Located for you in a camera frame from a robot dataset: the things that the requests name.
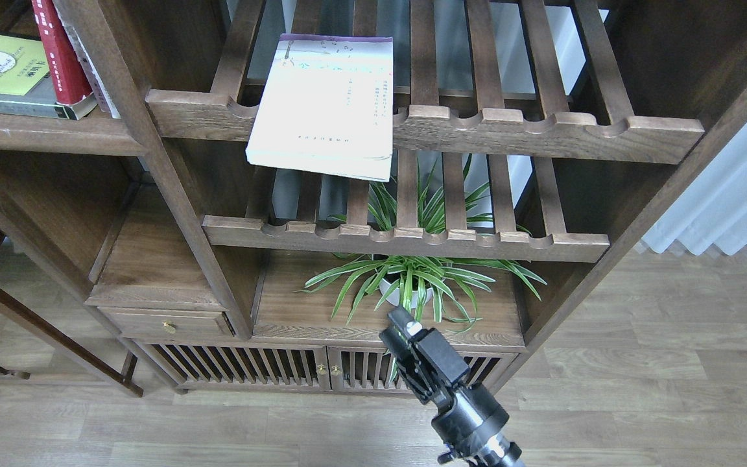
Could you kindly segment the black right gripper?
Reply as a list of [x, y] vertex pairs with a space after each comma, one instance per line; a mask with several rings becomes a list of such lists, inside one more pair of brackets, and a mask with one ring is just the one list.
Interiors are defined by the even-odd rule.
[[402, 307], [389, 311], [388, 319], [388, 330], [379, 336], [394, 355], [398, 375], [421, 404], [438, 406], [432, 427], [447, 446], [438, 463], [521, 464], [521, 448], [502, 434], [509, 414], [480, 383], [462, 387], [469, 366], [444, 335], [424, 328]]

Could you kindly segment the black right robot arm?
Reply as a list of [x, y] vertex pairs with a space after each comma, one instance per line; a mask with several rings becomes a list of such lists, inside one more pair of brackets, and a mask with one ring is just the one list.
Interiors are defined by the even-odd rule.
[[433, 402], [432, 427], [447, 446], [439, 464], [463, 459], [471, 466], [522, 466], [522, 450], [504, 437], [509, 414], [480, 382], [468, 385], [469, 366], [435, 328], [425, 329], [402, 307], [388, 314], [379, 336], [397, 372], [421, 404]]

